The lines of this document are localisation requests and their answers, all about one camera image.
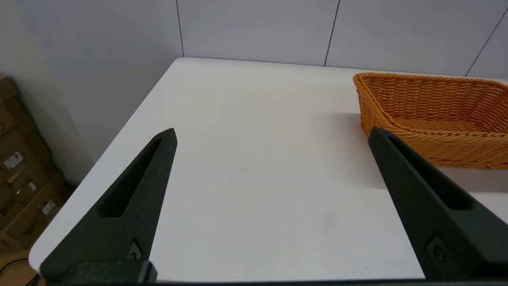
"barcode label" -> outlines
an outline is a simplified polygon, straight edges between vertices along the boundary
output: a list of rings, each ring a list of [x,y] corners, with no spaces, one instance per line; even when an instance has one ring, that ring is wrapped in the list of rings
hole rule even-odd
[[[21,161],[23,161],[23,157],[19,154],[19,152],[16,152],[4,161],[4,165],[8,170],[12,170],[21,163]]]
[[[48,215],[49,212],[53,209],[53,207],[56,206],[56,204],[52,201],[49,201],[43,208],[42,213],[45,215]]]
[[[30,189],[32,189],[32,192],[35,192],[35,190],[37,190],[37,186],[34,183],[30,182],[28,185]]]

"white wall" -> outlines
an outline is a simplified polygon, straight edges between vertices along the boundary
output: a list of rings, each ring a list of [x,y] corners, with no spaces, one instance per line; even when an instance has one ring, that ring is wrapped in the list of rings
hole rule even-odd
[[[338,0],[183,0],[185,56],[325,64]]]
[[[506,0],[341,0],[327,66],[464,76]]]
[[[182,56],[176,1],[12,0],[11,5],[23,16],[33,49],[47,63],[53,80],[43,82],[65,98],[81,143],[75,151],[95,163]],[[13,50],[20,45],[27,46],[9,43]],[[61,169],[68,180],[80,181],[90,165],[72,173]]]
[[[506,11],[467,75],[508,78],[508,13]]]
[[[508,16],[499,22],[508,0],[0,5],[0,73],[16,79],[70,181],[83,179],[182,55],[508,78]]]
[[[21,101],[33,116],[55,164],[68,180],[80,181],[93,166],[44,58],[22,17],[0,2],[0,73],[15,79]]]

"orange wicker basket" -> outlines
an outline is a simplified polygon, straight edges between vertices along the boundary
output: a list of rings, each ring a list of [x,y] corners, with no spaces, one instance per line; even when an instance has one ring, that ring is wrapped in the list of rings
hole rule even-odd
[[[437,166],[508,169],[508,86],[379,73],[353,80],[367,137],[377,126]]]

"floor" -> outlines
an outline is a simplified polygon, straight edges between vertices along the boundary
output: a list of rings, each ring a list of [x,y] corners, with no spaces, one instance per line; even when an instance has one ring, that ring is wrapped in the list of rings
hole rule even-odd
[[[30,250],[9,251],[0,253],[0,268],[10,261],[27,258]],[[30,267],[28,261],[21,261],[8,266],[0,273],[0,285],[25,286],[36,272]],[[39,280],[39,286],[45,286],[43,278]]]

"white table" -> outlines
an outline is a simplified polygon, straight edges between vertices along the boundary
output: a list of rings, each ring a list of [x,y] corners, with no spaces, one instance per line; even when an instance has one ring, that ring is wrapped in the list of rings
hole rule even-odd
[[[423,277],[360,129],[363,70],[176,60],[33,246],[41,262],[158,132],[158,280]],[[504,221],[508,171],[443,169]]]

